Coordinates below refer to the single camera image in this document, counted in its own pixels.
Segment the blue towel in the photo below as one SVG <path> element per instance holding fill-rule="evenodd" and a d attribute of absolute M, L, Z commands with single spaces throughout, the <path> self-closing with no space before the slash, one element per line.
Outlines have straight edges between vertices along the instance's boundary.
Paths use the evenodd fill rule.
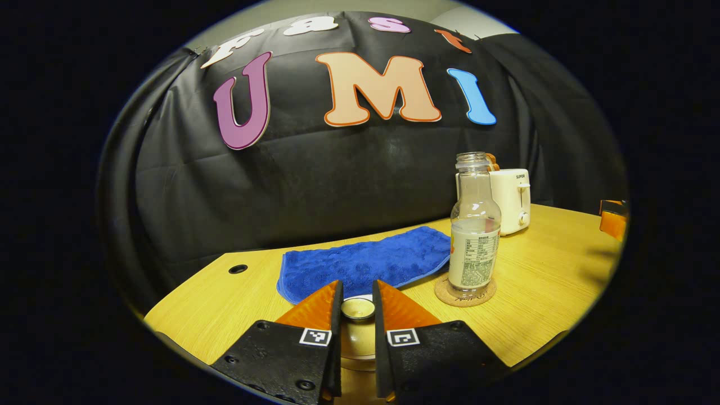
<path fill-rule="evenodd" d="M 297 304 L 335 280 L 345 298 L 372 293 L 372 282 L 400 287 L 440 270 L 450 260 L 450 237 L 427 226 L 377 242 L 282 256 L 277 291 Z"/>

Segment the letter cutout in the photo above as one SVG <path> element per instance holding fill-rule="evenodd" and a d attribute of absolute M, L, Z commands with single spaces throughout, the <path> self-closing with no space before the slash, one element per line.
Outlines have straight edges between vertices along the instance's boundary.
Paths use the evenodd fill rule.
<path fill-rule="evenodd" d="M 472 122 L 480 125 L 492 125 L 498 121 L 487 108 L 485 99 L 482 98 L 482 93 L 477 85 L 477 77 L 474 74 L 460 69 L 448 69 L 448 74 L 453 76 L 460 84 L 460 89 L 465 94 L 467 105 L 470 107 L 467 111 L 467 117 Z"/>
<path fill-rule="evenodd" d="M 371 23 L 370 27 L 373 27 L 374 29 L 378 31 L 388 31 L 388 32 L 410 32 L 410 28 L 406 27 L 405 25 L 402 25 L 402 21 L 395 19 L 395 18 L 385 18 L 385 17 L 372 17 L 371 19 L 367 20 Z"/>
<path fill-rule="evenodd" d="M 443 31 L 443 30 L 435 30 L 438 34 L 441 34 L 447 42 L 450 43 L 450 45 L 453 45 L 455 48 L 460 49 L 463 52 L 472 53 L 472 51 L 462 45 L 462 40 L 455 35 L 452 35 L 450 32 Z"/>
<path fill-rule="evenodd" d="M 257 142 L 268 126 L 270 119 L 270 96 L 268 94 L 267 72 L 265 64 L 272 52 L 265 52 L 253 59 L 243 69 L 248 77 L 250 88 L 250 118 L 242 125 L 235 121 L 233 110 L 233 87 L 235 77 L 231 77 L 215 90 L 213 100 L 217 104 L 217 123 L 220 125 L 222 140 L 231 149 L 244 149 Z"/>
<path fill-rule="evenodd" d="M 226 43 L 222 44 L 216 51 L 215 54 L 210 58 L 209 61 L 205 62 L 200 66 L 201 69 L 204 69 L 213 63 L 219 62 L 228 56 L 233 54 L 233 49 L 240 49 L 243 45 L 248 43 L 250 40 L 250 37 L 256 37 L 260 34 L 265 32 L 263 28 L 260 30 L 255 30 L 253 32 L 250 32 L 248 34 L 242 35 L 240 37 L 234 38 L 232 40 L 227 41 Z"/>
<path fill-rule="evenodd" d="M 310 31 L 326 31 L 326 30 L 332 30 L 333 28 L 337 28 L 338 25 L 335 23 L 335 19 L 328 16 L 323 17 L 313 17 L 304 19 L 298 22 L 293 22 L 290 25 L 290 28 L 285 30 L 283 34 L 285 35 L 298 35 L 298 34 L 305 34 L 306 32 Z"/>
<path fill-rule="evenodd" d="M 357 92 L 384 120 L 392 117 L 398 92 L 402 92 L 400 117 L 416 122 L 433 122 L 442 117 L 425 84 L 423 63 L 417 59 L 393 56 L 382 75 L 352 52 L 323 53 L 315 60 L 325 64 L 330 74 L 333 109 L 325 114 L 328 125 L 358 125 L 370 119 L 370 111 L 358 104 Z"/>

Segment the toaster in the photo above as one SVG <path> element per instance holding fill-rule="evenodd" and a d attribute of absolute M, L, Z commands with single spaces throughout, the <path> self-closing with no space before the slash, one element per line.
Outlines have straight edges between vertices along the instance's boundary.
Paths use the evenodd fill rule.
<path fill-rule="evenodd" d="M 455 174 L 457 198 L 458 174 Z M 492 199 L 500 206 L 500 235 L 509 235 L 530 225 L 530 176 L 525 169 L 500 169 L 490 172 Z"/>

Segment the bottle label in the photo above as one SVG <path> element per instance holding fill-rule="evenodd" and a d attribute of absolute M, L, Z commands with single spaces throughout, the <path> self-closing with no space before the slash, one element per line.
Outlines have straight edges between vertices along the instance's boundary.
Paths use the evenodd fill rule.
<path fill-rule="evenodd" d="M 487 233 L 450 231 L 450 283 L 479 288 L 490 282 L 500 243 L 500 229 Z"/>

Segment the black fabric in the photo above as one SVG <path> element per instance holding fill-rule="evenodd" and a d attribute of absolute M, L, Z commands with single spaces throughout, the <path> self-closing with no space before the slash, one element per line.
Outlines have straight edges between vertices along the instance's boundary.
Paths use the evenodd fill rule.
<path fill-rule="evenodd" d="M 127 244 L 143 245 L 124 263 L 131 279 L 143 268 L 156 291 L 139 289 L 140 312 L 225 252 L 310 244 L 445 218 L 455 202 L 454 162 L 461 152 L 487 151 L 503 168 L 528 169 L 534 203 L 597 214 L 600 199 L 617 198 L 606 192 L 618 181 L 617 173 L 602 161 L 614 156 L 598 153 L 612 142 L 607 125 L 598 122 L 599 112 L 590 111 L 589 96 L 572 77 L 547 63 L 549 56 L 520 35 L 483 41 L 461 36 L 472 49 L 466 54 L 433 31 L 441 27 L 427 22 L 383 14 L 412 30 L 398 34 L 370 27 L 368 18 L 378 13 L 303 17 L 318 15 L 335 17 L 339 27 L 288 37 L 282 32 L 302 17 L 275 22 L 205 69 L 200 66 L 217 46 L 197 58 L 181 51 L 186 58 L 174 55 L 153 74 L 166 80 L 151 80 L 139 90 L 152 91 L 153 98 L 136 96 L 121 114 L 104 159 L 122 164 L 105 163 L 113 173 L 100 179 L 101 195 L 114 192 L 118 200 L 100 204 L 111 205 L 110 210 L 124 204 L 127 211 L 113 217 L 114 232 L 124 239 L 110 244 L 124 244 L 128 257 Z M 237 77 L 233 103 L 236 120 L 244 123 L 250 105 L 241 72 L 268 50 L 273 51 L 266 65 L 269 125 L 255 145 L 229 149 L 220 136 L 213 94 Z M 371 113 L 367 123 L 327 125 L 323 117 L 333 106 L 330 78 L 315 56 L 333 51 L 355 52 L 378 72 L 394 55 L 422 61 L 442 119 L 402 119 L 399 96 L 394 115 L 383 120 L 360 96 Z M 530 66 L 524 65 L 526 55 Z M 467 102 L 448 68 L 477 77 L 496 124 L 468 120 Z M 145 117 L 147 125 L 141 125 Z M 108 177 L 114 185 L 102 184 Z M 599 187 L 581 189 L 585 180 Z"/>

